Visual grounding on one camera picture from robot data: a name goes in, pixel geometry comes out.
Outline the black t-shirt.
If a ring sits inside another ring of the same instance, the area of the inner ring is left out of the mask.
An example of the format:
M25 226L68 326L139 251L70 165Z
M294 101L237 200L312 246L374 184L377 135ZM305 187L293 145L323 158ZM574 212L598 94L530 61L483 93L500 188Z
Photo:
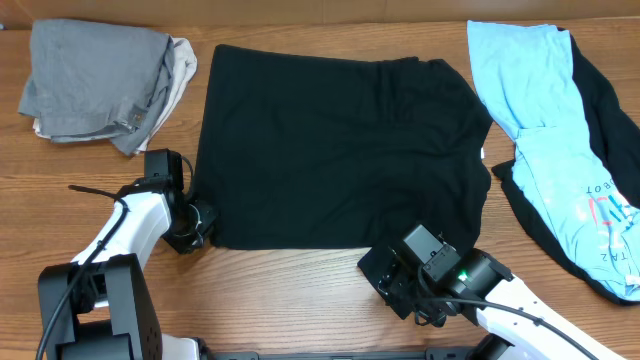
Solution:
M460 252L491 186L491 117L447 62L218 46L194 190L236 250L372 247L416 225Z

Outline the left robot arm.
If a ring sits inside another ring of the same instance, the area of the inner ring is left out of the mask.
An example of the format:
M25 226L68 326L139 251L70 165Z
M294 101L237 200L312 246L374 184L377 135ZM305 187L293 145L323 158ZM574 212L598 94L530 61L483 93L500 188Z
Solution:
M193 172L178 152L146 152L143 177L106 195L113 213L96 238L41 272L37 360L212 358L204 340L162 332L143 272L159 241L179 254L203 247L215 216L185 187Z

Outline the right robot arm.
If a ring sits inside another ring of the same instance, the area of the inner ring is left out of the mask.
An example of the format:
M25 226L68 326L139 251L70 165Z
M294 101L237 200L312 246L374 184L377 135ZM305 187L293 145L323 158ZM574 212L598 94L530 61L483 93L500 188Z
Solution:
M379 248L389 261L377 292L401 318L441 328L462 316L488 336L468 359L619 359L546 305L488 253L461 255L418 225Z

